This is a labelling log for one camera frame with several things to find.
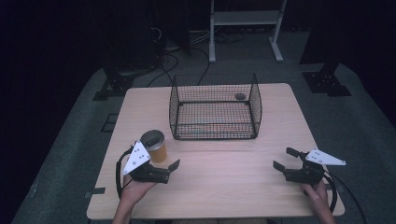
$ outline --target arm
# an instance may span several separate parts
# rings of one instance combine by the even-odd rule
[[[114,216],[112,224],[128,224],[131,219],[134,206],[151,188],[157,185],[157,183],[142,183],[134,181],[130,175],[124,176],[123,184],[124,188],[122,189],[119,206],[117,207],[116,215]]]
[[[335,218],[329,208],[327,190],[323,181],[320,181],[316,185],[316,189],[313,189],[307,184],[302,184],[300,189],[308,194],[312,209],[314,210],[315,215],[319,218],[320,223],[335,224]]]

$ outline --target black wire mesh basket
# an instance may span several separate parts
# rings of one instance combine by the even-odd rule
[[[262,121],[255,74],[175,76],[169,123],[176,140],[254,139]]]

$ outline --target brown paper cup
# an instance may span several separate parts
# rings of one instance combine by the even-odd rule
[[[162,132],[158,130],[148,131],[142,135],[140,141],[153,162],[160,163],[166,159],[165,136]]]

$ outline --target gray carpet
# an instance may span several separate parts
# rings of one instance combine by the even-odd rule
[[[207,75],[255,73],[259,83],[290,84],[319,149],[347,161],[346,167],[329,166],[329,170],[356,196],[368,223],[394,223],[396,131],[393,126],[364,90],[358,76],[343,65],[335,74],[352,96],[329,97],[325,93],[311,93],[302,72],[318,71],[321,64],[299,65],[308,33],[280,33],[278,45],[285,60],[283,63],[275,61],[268,36],[246,35],[244,40],[231,45],[217,44],[217,61],[210,64]],[[208,49],[207,43],[195,47],[206,52]],[[171,76],[200,76],[206,69],[207,58],[200,50],[193,49],[191,55],[182,51],[173,55],[178,58],[178,65],[169,72]],[[175,62],[173,57],[164,57],[163,66],[171,68]],[[157,69],[137,78],[134,88],[146,87],[162,72]],[[105,79],[103,70],[92,75],[13,223],[89,222],[86,210],[90,192],[111,138],[111,133],[103,133],[101,129],[108,114],[120,111],[123,100],[122,97],[92,100]],[[164,75],[150,87],[167,86],[169,82]],[[341,190],[340,196],[346,212],[337,218],[338,223],[362,223],[350,194]],[[318,223],[314,217],[274,217],[273,221],[278,224]],[[110,220],[91,223],[110,223]]]

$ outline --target wooden tabletop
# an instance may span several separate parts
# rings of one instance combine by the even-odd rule
[[[165,168],[178,159],[181,162],[168,184],[158,184],[136,205],[132,218],[313,216],[299,185],[287,182],[273,168],[273,161],[301,169],[301,160],[286,154],[286,148],[307,152],[317,147],[315,140],[288,84],[260,84],[259,88],[262,124],[258,137],[222,141],[179,141],[172,137],[171,88],[128,90],[95,186],[106,190],[104,194],[92,195],[88,218],[114,217],[119,202],[116,162],[149,130],[164,133],[168,154],[164,162],[152,164]],[[334,214],[340,216],[344,212],[338,198]]]

